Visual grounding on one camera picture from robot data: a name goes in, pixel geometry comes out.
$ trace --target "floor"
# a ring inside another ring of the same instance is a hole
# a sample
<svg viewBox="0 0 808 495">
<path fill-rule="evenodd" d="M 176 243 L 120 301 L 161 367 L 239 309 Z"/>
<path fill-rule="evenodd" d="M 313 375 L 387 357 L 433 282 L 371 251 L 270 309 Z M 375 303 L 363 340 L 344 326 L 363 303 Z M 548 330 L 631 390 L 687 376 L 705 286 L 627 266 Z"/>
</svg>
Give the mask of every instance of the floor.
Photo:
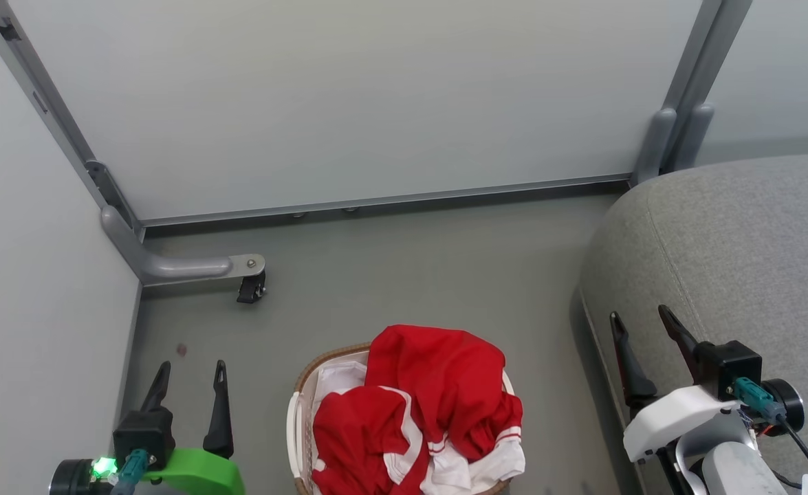
<svg viewBox="0 0 808 495">
<path fill-rule="evenodd" d="M 578 303 L 579 266 L 618 195 L 148 238 L 168 256 L 260 253 L 266 297 L 238 304 L 236 281 L 145 291 L 127 384 L 142 401 L 164 360 L 178 447 L 199 447 L 215 362 L 226 361 L 237 461 L 249 493 L 296 493 L 285 451 L 294 382 L 319 354 L 391 323 L 467 329 L 501 348 L 523 398 L 526 473 L 513 495 L 636 493 L 621 430 Z"/>
</svg>

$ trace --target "white wall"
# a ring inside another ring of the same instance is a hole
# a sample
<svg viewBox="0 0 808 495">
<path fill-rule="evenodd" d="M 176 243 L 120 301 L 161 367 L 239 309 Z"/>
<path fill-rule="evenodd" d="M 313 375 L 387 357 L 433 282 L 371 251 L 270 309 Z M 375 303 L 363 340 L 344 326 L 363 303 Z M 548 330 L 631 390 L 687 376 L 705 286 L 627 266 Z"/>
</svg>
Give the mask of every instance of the white wall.
<svg viewBox="0 0 808 495">
<path fill-rule="evenodd" d="M 630 173 L 699 0 L 10 0 L 162 217 Z"/>
<path fill-rule="evenodd" d="M 706 101 L 698 163 L 808 153 L 808 2 L 753 2 Z"/>
<path fill-rule="evenodd" d="M 0 57 L 0 493 L 107 452 L 138 289 Z"/>
</svg>

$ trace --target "black caster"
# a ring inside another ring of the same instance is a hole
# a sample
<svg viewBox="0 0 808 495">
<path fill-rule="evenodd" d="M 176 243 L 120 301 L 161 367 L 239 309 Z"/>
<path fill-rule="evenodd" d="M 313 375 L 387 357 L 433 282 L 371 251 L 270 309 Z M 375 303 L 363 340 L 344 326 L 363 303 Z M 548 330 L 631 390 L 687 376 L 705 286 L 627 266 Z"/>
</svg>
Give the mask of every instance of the black caster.
<svg viewBox="0 0 808 495">
<path fill-rule="evenodd" d="M 266 294 L 265 270 L 260 272 L 259 275 L 244 276 L 241 278 L 239 297 L 236 301 L 245 304 L 254 304 L 256 301 L 259 301 L 264 294 Z"/>
</svg>

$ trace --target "laundry basket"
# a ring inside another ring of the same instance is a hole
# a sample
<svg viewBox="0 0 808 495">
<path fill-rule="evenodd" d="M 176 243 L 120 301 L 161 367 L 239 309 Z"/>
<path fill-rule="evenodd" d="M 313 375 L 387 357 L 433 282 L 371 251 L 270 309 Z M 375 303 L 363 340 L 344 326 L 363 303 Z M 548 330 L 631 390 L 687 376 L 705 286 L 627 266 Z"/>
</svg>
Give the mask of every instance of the laundry basket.
<svg viewBox="0 0 808 495">
<path fill-rule="evenodd" d="M 315 358 L 300 374 L 294 387 L 294 395 L 287 405 L 287 460 L 294 474 L 294 485 L 299 495 L 312 495 L 312 463 L 315 461 L 315 439 L 312 437 L 312 400 L 318 385 L 318 372 L 326 364 L 356 361 L 367 364 L 370 344 L 351 345 L 335 351 L 325 352 Z M 508 394 L 514 394 L 507 373 L 502 370 L 501 383 Z M 498 495 L 510 480 L 496 485 L 480 495 Z"/>
</svg>

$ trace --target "green light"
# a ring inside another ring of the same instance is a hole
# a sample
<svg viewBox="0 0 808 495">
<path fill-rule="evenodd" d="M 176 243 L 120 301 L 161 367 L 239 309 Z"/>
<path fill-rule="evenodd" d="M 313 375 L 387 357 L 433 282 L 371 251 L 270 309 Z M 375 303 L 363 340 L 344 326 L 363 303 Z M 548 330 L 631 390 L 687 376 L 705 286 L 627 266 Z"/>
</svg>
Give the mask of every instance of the green light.
<svg viewBox="0 0 808 495">
<path fill-rule="evenodd" d="M 92 466 L 95 477 L 106 477 L 117 472 L 117 460 L 111 457 L 101 457 Z"/>
</svg>

